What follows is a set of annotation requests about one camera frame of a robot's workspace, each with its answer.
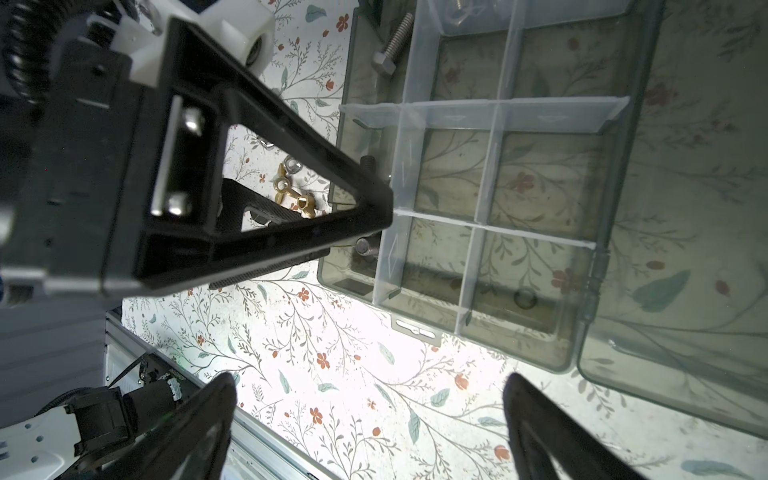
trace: screw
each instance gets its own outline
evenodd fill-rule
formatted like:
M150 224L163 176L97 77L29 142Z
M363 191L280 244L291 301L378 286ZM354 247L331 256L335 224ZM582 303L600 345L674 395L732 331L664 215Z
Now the screw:
M451 0L445 7L445 20L458 27L469 18L473 7L472 0Z
M165 200L165 210L175 217L186 217L192 212L192 202L187 192L171 192Z
M406 13L406 16L400 21L400 25L397 26L395 33L389 37L384 50L373 54L371 62L373 69L384 77L392 77L396 68L395 60L400 55L400 51L406 45L406 42L411 39L412 33L413 14Z
M197 107L186 107L181 113L181 117L184 120L184 126L187 130L197 135L203 136L203 126L205 125L205 117L203 111Z

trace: hex bolt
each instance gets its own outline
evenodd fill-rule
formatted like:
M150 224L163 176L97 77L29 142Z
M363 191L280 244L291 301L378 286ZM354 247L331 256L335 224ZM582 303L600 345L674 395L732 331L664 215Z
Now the hex bolt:
M376 174L376 157L363 155L360 157L360 167L371 174Z
M203 111L201 109L197 107L186 107L181 112L181 119L184 121L184 126L187 128L187 131L198 137L203 136L205 117L203 116Z
M383 51L373 54L371 65L373 69L379 72L383 77L390 78L395 73L395 60L400 55L402 48L411 39L413 33L413 14L406 13L406 16L400 21L395 33L389 38Z
M187 192L171 192L165 200L165 210L175 217L186 217L192 213L192 202Z

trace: metal frame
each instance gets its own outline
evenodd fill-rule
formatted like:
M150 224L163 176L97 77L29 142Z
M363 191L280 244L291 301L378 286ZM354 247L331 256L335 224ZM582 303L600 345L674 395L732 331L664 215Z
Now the metal frame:
M135 336L121 324L114 312L107 313L105 322L106 344L116 349L123 358L138 358L145 353L160 356L179 370L192 383L203 387L205 382L176 365L160 350ZM266 480L339 480L331 471L312 460L307 454L282 439L240 408L235 408L232 421L232 442L228 455L248 462L247 467L257 478Z

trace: white plastic part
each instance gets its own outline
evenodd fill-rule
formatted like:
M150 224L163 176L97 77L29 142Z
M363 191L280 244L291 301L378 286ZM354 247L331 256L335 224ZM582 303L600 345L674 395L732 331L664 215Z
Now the white plastic part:
M239 63L246 65L256 77L272 60L275 38L275 17L266 7L254 0L219 0L197 14L178 0L151 0L157 9L154 25L159 35L153 34L135 20L124 15L111 49L129 55L133 60L131 81L157 86L157 76L163 61L165 35L171 18L181 18L198 24L224 47ZM259 42L260 51L255 62L247 65L253 46Z
M0 478L50 480L78 457L74 445L80 430L74 414L63 406L0 430Z

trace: black plastic part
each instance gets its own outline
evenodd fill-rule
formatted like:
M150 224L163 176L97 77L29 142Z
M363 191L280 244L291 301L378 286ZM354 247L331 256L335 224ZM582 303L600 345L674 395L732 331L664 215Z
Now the black plastic part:
M236 400L232 375L217 376L95 478L167 480L189 458L181 478L218 480L230 444Z
M123 395L131 429L136 436L143 435L160 423L163 417L176 409L168 382L158 380Z
M328 255L329 253L331 253L330 248L326 248L325 250L319 250L312 253L307 253L306 255L301 255L291 260L284 260L283 262L275 263L270 266L265 266L264 268L251 270L250 272L245 272L245 273L241 273L240 275L235 275L229 278L225 278L223 280L218 280L217 282L211 282L210 284L208 284L208 289L218 290L219 288L224 288L225 286L234 285L235 283L244 282L246 280L251 280L259 276L267 275L268 273L275 273L278 270L300 265L301 263L306 263L311 260L317 260L319 258L324 257L325 255Z
M174 19L158 88L129 82L130 58L69 44L51 91L2 251L6 292L161 296L321 257L392 222L392 191L318 135L196 25ZM169 185L188 217L150 214L172 99L202 110L201 136L180 130ZM227 134L243 124L356 198L356 208L247 232L220 220L235 187L222 178ZM235 191L233 211L247 202Z
M136 439L118 387L93 389L70 399L67 406L80 431L81 441L74 446L80 458L73 465L78 471L100 465L105 456L132 445Z
M196 210L184 220L152 218L147 215L148 197L121 202L114 237L127 248L118 247L119 258L108 261L104 285L107 294L163 295L252 274L311 256L341 240L386 228L392 222L392 191L320 137L199 27L177 19L171 21L166 56L169 61L164 64L157 92L157 104L163 107L147 112L147 116L157 111L165 115L141 121L125 183L141 184L146 191L154 185L154 175L147 175L145 158L151 152L157 159L162 141L158 131L164 131L167 125L167 109L173 96L180 95L184 104L193 104L204 112L207 125L194 148L176 146L183 150L176 152L181 169L177 187L193 194ZM357 199L357 208L242 233L220 232L217 215L223 153L233 124L248 127L349 191ZM151 163L150 172L157 168L156 162ZM127 254L131 251L136 257Z
M88 27L88 33L85 36L96 45L102 48L109 48L109 46L112 45L116 33L115 30L103 23L93 22L91 23L91 26Z
M220 233L239 233L243 228L245 212L277 225L301 220L300 213L281 207L231 178L221 182L221 205L221 213L216 220L216 230Z
M143 356L139 367L139 378L144 381L144 384L167 381L170 377L175 378L181 388L181 398L178 399L177 403L186 402L200 390L200 387L192 383L161 357L154 353Z
M242 229L243 213L249 212L251 217L259 223L270 225L280 225L301 220L301 214L288 210L273 201L262 197L250 188L238 184L235 180L225 178L221 183L221 203L222 210L216 222L216 229L221 233L237 233ZM299 255L290 260L275 263L274 265L251 270L229 278L211 282L208 285L210 290L218 290L225 286L244 282L257 276L267 275L284 268L289 268L310 260L317 260L330 253L330 249L319 250L304 255Z
M550 455L573 480L644 480L518 373L503 393L509 448L520 480L556 480Z
M144 88L130 58L74 41L37 130L2 251L6 290L99 292Z

